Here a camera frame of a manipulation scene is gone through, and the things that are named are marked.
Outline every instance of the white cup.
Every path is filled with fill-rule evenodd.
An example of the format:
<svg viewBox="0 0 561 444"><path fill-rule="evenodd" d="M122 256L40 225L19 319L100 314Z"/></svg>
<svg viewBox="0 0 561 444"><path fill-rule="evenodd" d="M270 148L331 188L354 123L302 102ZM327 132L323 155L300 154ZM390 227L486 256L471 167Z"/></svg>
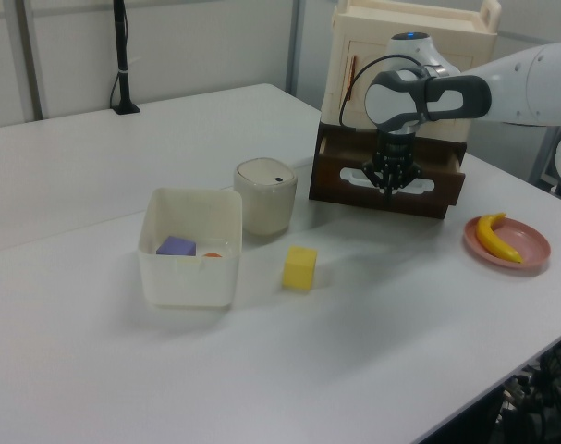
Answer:
<svg viewBox="0 0 561 444"><path fill-rule="evenodd" d="M270 158L252 159L235 170L234 188L243 200L243 228L271 236L286 228L297 192L297 173Z"/></svg>

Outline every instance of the table surface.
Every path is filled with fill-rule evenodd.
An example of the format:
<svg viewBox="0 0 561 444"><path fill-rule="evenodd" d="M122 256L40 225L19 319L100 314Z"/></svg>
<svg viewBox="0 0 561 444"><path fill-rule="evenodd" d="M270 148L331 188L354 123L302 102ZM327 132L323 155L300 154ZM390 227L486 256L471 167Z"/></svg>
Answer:
<svg viewBox="0 0 561 444"><path fill-rule="evenodd" d="M561 339L561 201L470 155L444 221L309 201L318 119L260 85L0 129L0 443L415 442ZM298 165L289 231L244 237L230 311L148 305L152 190L255 156ZM464 247L498 211L550 241L544 270ZM280 284L293 244L309 294Z"/></svg>

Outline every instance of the yellow cube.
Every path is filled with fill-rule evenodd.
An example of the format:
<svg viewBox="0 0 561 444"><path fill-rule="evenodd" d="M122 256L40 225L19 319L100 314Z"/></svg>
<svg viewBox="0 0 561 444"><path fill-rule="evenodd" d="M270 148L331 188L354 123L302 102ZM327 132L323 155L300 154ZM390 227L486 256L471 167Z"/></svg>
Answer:
<svg viewBox="0 0 561 444"><path fill-rule="evenodd" d="M292 245L288 248L284 262L282 285L298 290L310 290L313 285L313 274L317 250Z"/></svg>

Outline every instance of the cup lid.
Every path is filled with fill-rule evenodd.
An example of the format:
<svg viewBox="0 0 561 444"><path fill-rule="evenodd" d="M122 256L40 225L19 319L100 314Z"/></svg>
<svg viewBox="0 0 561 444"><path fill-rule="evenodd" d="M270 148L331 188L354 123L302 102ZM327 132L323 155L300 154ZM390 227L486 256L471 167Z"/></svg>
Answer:
<svg viewBox="0 0 561 444"><path fill-rule="evenodd" d="M237 171L243 178L258 185L280 185L295 179L292 168L266 157L243 162Z"/></svg>

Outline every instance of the yellow banana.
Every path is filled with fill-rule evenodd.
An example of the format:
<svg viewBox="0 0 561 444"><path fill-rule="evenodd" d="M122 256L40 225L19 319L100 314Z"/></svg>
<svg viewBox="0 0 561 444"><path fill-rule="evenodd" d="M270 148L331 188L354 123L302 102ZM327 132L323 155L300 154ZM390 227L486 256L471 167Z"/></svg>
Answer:
<svg viewBox="0 0 561 444"><path fill-rule="evenodd" d="M498 213L497 215L485 215L480 217L477 222L476 234L477 239L483 245L488 252L493 254L495 257L500 259L505 259L511 262L522 263L522 257L520 253L516 251L515 248L511 247L503 240L498 238L498 236L492 230L492 225L497 221L506 217L504 213Z"/></svg>

